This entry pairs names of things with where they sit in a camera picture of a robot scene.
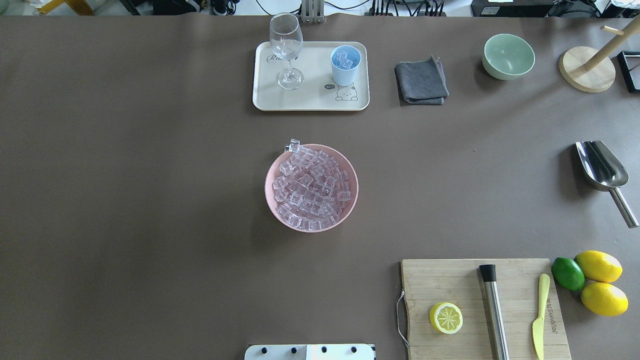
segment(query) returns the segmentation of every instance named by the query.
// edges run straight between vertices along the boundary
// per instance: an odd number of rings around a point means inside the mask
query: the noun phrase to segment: white metal plate
[[[368,344],[290,344],[252,345],[244,360],[375,360],[376,352]]]
[[[340,45],[351,45],[362,54],[356,80],[351,86],[333,82],[330,56]],[[278,85],[278,73],[287,68],[263,42],[255,50],[253,104],[262,111],[360,111],[369,105],[369,69],[367,49],[359,42],[305,41],[291,65],[302,71],[305,79],[295,90]]]

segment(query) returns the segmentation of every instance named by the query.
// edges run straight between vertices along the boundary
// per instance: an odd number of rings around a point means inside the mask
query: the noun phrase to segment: wine glass
[[[278,84],[287,90],[299,88],[305,77],[300,70],[291,67],[291,60],[302,50],[302,30],[297,16],[279,13],[272,17],[269,22],[269,41],[276,56],[289,63],[289,68],[278,74]]]

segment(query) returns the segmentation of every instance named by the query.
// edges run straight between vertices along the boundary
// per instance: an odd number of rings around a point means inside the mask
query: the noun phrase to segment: yellow lemon
[[[462,311],[450,302],[439,302],[429,310],[433,327],[444,334],[455,334],[462,327]]]
[[[577,254],[578,263],[584,277],[600,282],[614,282],[622,274],[622,266],[618,259],[602,251],[587,250]]]
[[[582,288],[582,303],[598,315],[616,316],[629,307],[625,292],[605,282],[592,282]]]

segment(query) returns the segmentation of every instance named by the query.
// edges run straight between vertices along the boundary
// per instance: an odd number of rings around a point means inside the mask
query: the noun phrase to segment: green bowl
[[[482,65],[496,79],[512,80],[533,68],[536,55],[525,40],[512,34],[492,36],[484,44]]]

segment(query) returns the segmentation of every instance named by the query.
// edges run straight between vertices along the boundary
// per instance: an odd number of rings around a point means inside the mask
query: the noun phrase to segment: metal scoop
[[[630,229],[638,227],[638,220],[619,189],[629,180],[625,167],[601,141],[577,142],[575,147],[588,182],[596,190],[610,192],[627,226]]]

